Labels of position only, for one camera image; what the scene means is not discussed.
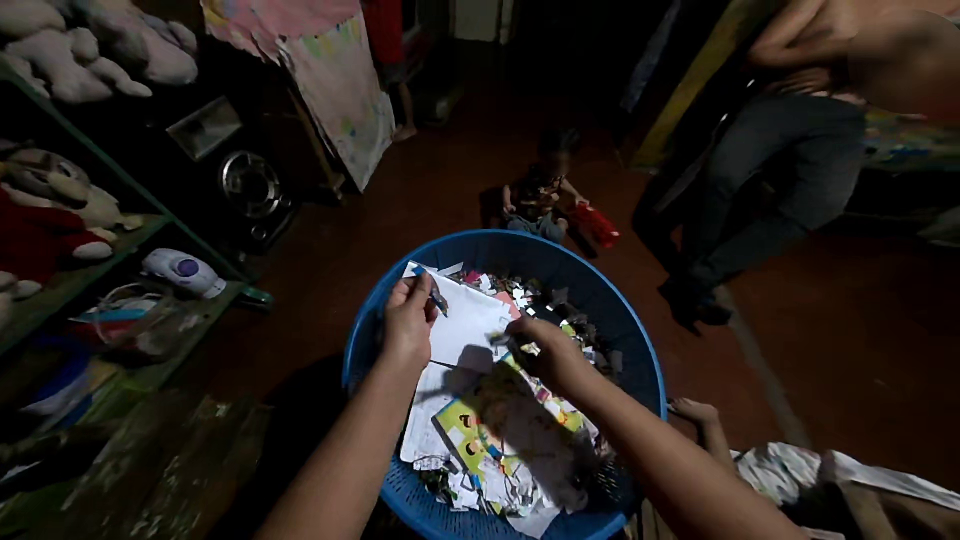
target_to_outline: forearm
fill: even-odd
[[[380,358],[277,503],[258,540],[359,538],[396,448],[420,371]]]
[[[570,195],[573,195],[573,196],[576,197],[577,199],[580,198],[580,193],[577,192],[577,189],[576,189],[575,187],[573,187],[573,184],[571,184],[570,181],[567,180],[566,178],[564,178],[563,181],[560,182],[560,189],[561,189],[564,193],[568,193],[568,194],[570,194]]]
[[[584,373],[569,399],[610,439],[680,537],[804,538],[769,501],[598,373]]]
[[[698,428],[704,441],[704,448],[725,469],[736,474],[736,465],[730,455],[730,445],[727,443],[727,434],[723,431],[720,421],[707,422]]]
[[[847,57],[849,45],[849,39],[819,39],[796,47],[755,46],[748,60],[765,69],[829,66]]]

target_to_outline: blue pen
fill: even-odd
[[[422,266],[414,267],[414,275],[417,277],[419,277],[424,271],[425,270],[423,270]],[[432,285],[430,286],[430,299],[432,299],[433,303],[436,304],[440,309],[440,313],[442,313],[444,317],[449,318],[449,315],[446,314],[448,309],[446,298],[444,298],[444,295],[440,294],[440,288],[437,286],[437,280],[432,280]]]

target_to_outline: blue plastic basket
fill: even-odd
[[[524,279],[537,278],[549,288],[570,287],[570,303],[589,316],[597,333],[623,353],[620,384],[637,401],[664,420],[666,401],[657,355],[647,332],[620,291],[596,268],[557,244],[511,231],[481,230],[451,234],[420,246],[387,272],[360,307],[344,358],[342,383],[351,393],[376,360],[376,333],[383,307],[408,260],[446,268],[458,262],[466,270],[507,272]],[[545,540],[609,538],[626,524],[624,512],[633,507],[629,478],[605,482],[618,496],[601,502],[590,494],[584,511],[561,514],[543,536]],[[410,528],[429,540],[529,537],[516,532],[505,520],[480,512],[451,512],[438,503],[420,482],[418,473],[395,454],[380,497]]]

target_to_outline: basket rim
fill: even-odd
[[[579,262],[583,263],[586,268],[592,271],[597,275],[612,291],[616,294],[617,298],[620,299],[620,302],[627,308],[630,312],[630,315],[634,318],[634,322],[638,328],[640,328],[640,333],[643,334],[643,339],[647,344],[647,349],[650,351],[650,358],[653,359],[654,363],[654,372],[657,374],[657,387],[660,391],[660,418],[664,422],[667,420],[667,408],[666,408],[666,389],[663,384],[663,373],[660,370],[660,361],[657,359],[657,351],[654,349],[653,343],[650,341],[650,336],[647,334],[647,329],[643,326],[643,323],[640,322],[640,318],[636,316],[636,311],[630,302],[623,296],[623,293],[620,292],[620,289],[616,288],[607,276],[604,276],[602,272],[596,269],[592,264],[589,263],[586,259],[580,257],[579,255],[573,253],[572,251],[566,249],[560,244],[555,244],[539,236],[533,236],[528,233],[521,233],[518,231],[506,231],[502,229],[470,229],[467,231],[460,231],[458,233],[448,234],[446,236],[441,236],[431,240],[425,244],[422,244],[415,248],[413,251],[405,255],[399,262],[394,264],[376,283],[376,285],[371,289],[370,294],[367,295],[367,298],[364,299],[362,305],[360,305],[359,310],[357,311],[356,317],[353,319],[353,327],[350,329],[350,335],[347,338],[347,350],[344,353],[344,369],[341,374],[340,384],[343,388],[347,388],[349,385],[349,374],[350,367],[352,366],[353,361],[353,349],[357,340],[357,333],[360,329],[361,318],[364,313],[370,311],[371,308],[379,308],[379,306],[372,306],[373,299],[376,297],[382,288],[392,285],[391,281],[393,280],[392,276],[400,272],[402,268],[405,268],[407,261],[411,260],[413,255],[419,251],[436,247],[448,240],[455,238],[463,238],[467,236],[476,236],[484,234],[512,234],[515,236],[522,236],[528,240],[535,242],[542,242],[548,244],[553,248],[559,249],[566,253],[569,256],[574,257]],[[448,534],[443,530],[430,527],[428,524],[421,522],[416,519],[414,516],[410,515],[406,511],[406,502],[403,501],[400,497],[397,496],[396,492],[387,485],[386,480],[384,479],[383,486],[380,488],[380,498],[396,513],[396,515],[403,521],[407,527],[412,528],[417,534],[424,536],[426,538],[436,539],[436,538],[450,538],[454,539],[455,536]],[[603,540],[609,538],[611,535],[616,533],[618,530],[623,528],[627,524],[627,517],[623,513],[619,513],[616,517],[611,519],[611,521],[603,528],[595,531],[587,540]]]

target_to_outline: hand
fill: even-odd
[[[720,413],[713,405],[700,404],[687,398],[669,400],[668,403],[670,412],[695,424],[702,426],[720,421]]]
[[[580,347],[559,327],[524,315],[507,327],[508,334],[523,334],[540,347],[540,354],[530,367],[530,373],[547,388],[570,398],[591,377],[602,377],[584,358]]]
[[[802,69],[779,83],[781,94],[812,94],[824,90],[834,90],[830,70],[825,67]]]
[[[381,357],[406,363],[411,369],[426,367],[431,354],[430,329],[440,312],[430,300],[431,286],[433,279],[426,272],[396,282],[384,309],[387,328]]]

